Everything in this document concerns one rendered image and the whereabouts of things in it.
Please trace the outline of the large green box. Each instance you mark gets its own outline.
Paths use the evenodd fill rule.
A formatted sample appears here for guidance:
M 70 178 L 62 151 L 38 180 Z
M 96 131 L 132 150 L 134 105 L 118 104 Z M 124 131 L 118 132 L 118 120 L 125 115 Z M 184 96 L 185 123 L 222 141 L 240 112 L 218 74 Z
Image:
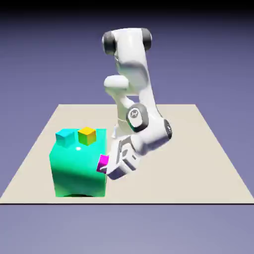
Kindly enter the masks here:
M 63 148 L 55 142 L 49 154 L 55 196 L 104 197 L 107 177 L 96 169 L 100 155 L 107 152 L 106 130 L 96 129 L 96 142 L 89 146 L 79 143 L 77 132 L 74 146 Z

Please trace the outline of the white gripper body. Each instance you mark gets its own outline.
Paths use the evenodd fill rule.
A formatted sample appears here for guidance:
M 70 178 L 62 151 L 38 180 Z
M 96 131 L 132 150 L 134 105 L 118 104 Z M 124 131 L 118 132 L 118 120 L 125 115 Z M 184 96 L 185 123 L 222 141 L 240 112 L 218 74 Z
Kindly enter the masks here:
M 106 174 L 111 180 L 119 179 L 126 174 L 126 172 L 121 168 L 121 141 L 121 139 L 114 140 L 109 152 L 109 161 L 107 164 Z

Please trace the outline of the small cyan cube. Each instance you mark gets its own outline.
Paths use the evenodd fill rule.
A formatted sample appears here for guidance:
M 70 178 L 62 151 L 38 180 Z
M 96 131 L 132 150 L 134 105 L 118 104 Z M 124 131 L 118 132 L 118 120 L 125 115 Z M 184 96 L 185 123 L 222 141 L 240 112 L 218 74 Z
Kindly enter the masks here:
M 56 132 L 56 144 L 63 148 L 70 148 L 76 144 L 76 132 L 74 128 L 63 128 Z

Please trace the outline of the small yellow cube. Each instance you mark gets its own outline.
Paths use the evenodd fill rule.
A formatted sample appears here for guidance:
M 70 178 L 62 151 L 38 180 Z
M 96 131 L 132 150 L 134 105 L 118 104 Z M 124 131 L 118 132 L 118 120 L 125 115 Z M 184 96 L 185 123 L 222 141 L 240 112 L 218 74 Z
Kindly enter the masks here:
M 78 141 L 79 143 L 89 146 L 96 142 L 96 130 L 90 127 L 84 127 L 78 132 Z

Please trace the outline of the small magenta cube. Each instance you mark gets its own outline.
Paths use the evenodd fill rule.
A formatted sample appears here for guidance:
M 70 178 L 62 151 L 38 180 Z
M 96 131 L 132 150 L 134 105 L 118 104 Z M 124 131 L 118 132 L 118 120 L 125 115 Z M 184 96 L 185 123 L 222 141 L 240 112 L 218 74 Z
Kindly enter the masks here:
M 99 161 L 97 164 L 97 169 L 96 171 L 99 172 L 99 168 L 103 167 L 103 166 L 107 166 L 109 162 L 109 155 L 103 155 L 101 154 L 99 157 Z

